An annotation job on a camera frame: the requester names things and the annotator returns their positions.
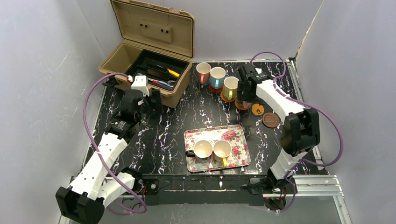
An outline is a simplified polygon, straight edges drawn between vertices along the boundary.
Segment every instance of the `black marble table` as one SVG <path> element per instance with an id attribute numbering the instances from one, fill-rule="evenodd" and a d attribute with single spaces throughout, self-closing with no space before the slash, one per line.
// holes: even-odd
<path id="1" fill-rule="evenodd" d="M 227 72 L 227 76 L 236 76 L 240 63 L 209 63 L 212 68 L 220 66 Z M 212 171 L 208 175 L 265 175 L 268 168 L 276 161 L 281 146 L 278 137 L 282 125 L 271 129 L 263 125 L 261 117 L 255 117 L 250 110 L 236 109 L 234 102 L 227 103 L 221 100 L 219 94 L 211 92 L 207 86 L 200 86 L 195 78 L 194 63 L 190 70 L 190 84 L 184 92 L 176 109 L 164 106 L 163 114 L 150 115 L 143 118 L 139 134 L 135 135 L 129 146 L 120 154 L 112 167 L 118 173 L 124 167 L 136 168 L 144 174 L 157 175 L 197 175 L 187 170 L 184 132 L 190 129 L 211 126 L 224 126 L 240 124 L 244 128 L 247 145 L 250 151 L 251 163 L 248 166 L 221 171 Z M 282 63 L 256 62 L 254 66 L 263 72 L 270 72 L 279 76 L 283 71 Z M 278 80 L 278 85 L 293 98 L 296 98 L 290 73 L 287 70 L 285 77 Z M 94 138 L 100 142 L 101 135 L 109 122 L 112 112 L 120 106 L 123 91 L 106 89 L 100 108 Z M 273 110 L 265 105 L 265 112 Z M 89 149 L 84 164 L 92 156 L 93 150 Z M 314 161 L 313 152 L 306 158 Z M 302 163 L 295 171 L 296 174 L 327 174 L 323 169 Z"/>

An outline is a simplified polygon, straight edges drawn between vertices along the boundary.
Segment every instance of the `blue mug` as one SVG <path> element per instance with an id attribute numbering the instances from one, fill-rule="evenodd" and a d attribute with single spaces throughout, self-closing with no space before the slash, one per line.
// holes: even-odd
<path id="1" fill-rule="evenodd" d="M 223 87 L 224 79 L 226 78 L 226 70 L 221 67 L 214 67 L 210 72 L 211 76 L 209 78 L 209 82 L 215 90 L 218 90 Z"/>

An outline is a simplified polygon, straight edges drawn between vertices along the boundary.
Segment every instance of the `toolbox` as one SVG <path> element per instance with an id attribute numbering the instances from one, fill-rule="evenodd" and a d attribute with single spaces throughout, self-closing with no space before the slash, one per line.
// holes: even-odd
<path id="1" fill-rule="evenodd" d="M 111 0 L 111 4 L 124 40 L 100 64 L 99 71 L 172 79 L 173 87 L 149 81 L 148 88 L 160 90 L 163 105 L 176 108 L 190 80 L 194 17 L 183 10 L 135 0 Z M 117 88 L 130 89 L 125 77 L 115 78 Z"/>

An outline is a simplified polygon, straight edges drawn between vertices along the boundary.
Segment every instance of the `toolbox lid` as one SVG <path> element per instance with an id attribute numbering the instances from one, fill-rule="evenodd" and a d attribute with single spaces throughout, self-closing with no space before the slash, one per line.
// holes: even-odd
<path id="1" fill-rule="evenodd" d="M 194 57 L 195 22 L 190 13 L 135 0 L 111 3 L 124 39 Z"/>

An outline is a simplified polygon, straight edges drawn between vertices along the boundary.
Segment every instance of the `coffee cup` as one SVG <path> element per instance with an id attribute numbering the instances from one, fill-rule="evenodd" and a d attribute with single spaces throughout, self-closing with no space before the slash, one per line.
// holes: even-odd
<path id="1" fill-rule="evenodd" d="M 199 84 L 206 85 L 209 83 L 211 66 L 208 63 L 199 63 L 195 67 L 196 76 Z"/>
<path id="2" fill-rule="evenodd" d="M 217 141 L 213 146 L 213 157 L 221 162 L 223 167 L 227 167 L 227 158 L 231 155 L 231 145 L 228 141 Z"/>
<path id="3" fill-rule="evenodd" d="M 197 141 L 194 145 L 193 150 L 186 151 L 187 157 L 195 157 L 200 162 L 208 162 L 212 157 L 213 146 L 206 140 Z"/>
<path id="4" fill-rule="evenodd" d="M 212 88 L 215 90 L 223 87 L 224 79 L 226 78 L 226 70 L 221 67 L 214 67 L 210 71 L 209 82 Z"/>
<path id="5" fill-rule="evenodd" d="M 239 79 L 236 77 L 227 77 L 224 79 L 223 96 L 228 100 L 236 98 Z"/>

